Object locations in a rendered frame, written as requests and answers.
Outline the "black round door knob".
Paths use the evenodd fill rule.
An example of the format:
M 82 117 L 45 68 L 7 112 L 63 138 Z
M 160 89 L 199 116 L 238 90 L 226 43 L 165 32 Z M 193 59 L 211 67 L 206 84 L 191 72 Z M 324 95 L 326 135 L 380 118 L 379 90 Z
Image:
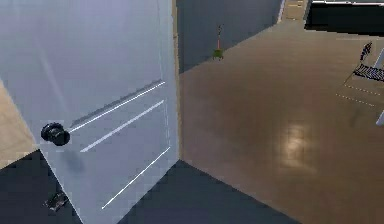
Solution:
M 70 141 L 70 133 L 60 123 L 49 123 L 41 130 L 43 140 L 56 146 L 64 146 Z

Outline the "white room door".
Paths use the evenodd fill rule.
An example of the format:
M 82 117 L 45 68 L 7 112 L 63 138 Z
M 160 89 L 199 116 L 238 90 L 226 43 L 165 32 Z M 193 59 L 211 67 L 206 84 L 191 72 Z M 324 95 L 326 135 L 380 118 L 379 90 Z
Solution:
M 82 224 L 118 224 L 178 160 L 172 0 L 0 0 L 0 81 Z

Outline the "green red floor object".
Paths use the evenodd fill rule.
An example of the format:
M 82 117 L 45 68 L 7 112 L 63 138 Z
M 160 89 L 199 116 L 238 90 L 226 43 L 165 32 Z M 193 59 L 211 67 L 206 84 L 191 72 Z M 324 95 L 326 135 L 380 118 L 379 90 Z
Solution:
M 217 28 L 217 47 L 213 51 L 213 54 L 212 54 L 213 59 L 222 60 L 224 58 L 223 49 L 220 46 L 221 32 L 222 32 L 222 25 L 219 25 Z

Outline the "black cabinet with white top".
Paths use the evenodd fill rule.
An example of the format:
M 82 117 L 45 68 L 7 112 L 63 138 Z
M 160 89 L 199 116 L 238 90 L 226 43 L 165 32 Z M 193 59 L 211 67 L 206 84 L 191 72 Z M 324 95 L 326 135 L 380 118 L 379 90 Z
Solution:
M 311 0 L 304 28 L 384 37 L 384 0 Z

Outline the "small dark object on floor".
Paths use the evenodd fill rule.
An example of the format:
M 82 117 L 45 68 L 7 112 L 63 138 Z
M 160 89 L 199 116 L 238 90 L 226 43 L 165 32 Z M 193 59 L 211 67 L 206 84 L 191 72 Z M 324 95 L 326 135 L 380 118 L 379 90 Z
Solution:
M 63 192 L 58 192 L 55 195 L 47 199 L 44 204 L 47 208 L 52 211 L 58 211 L 68 201 L 68 197 Z

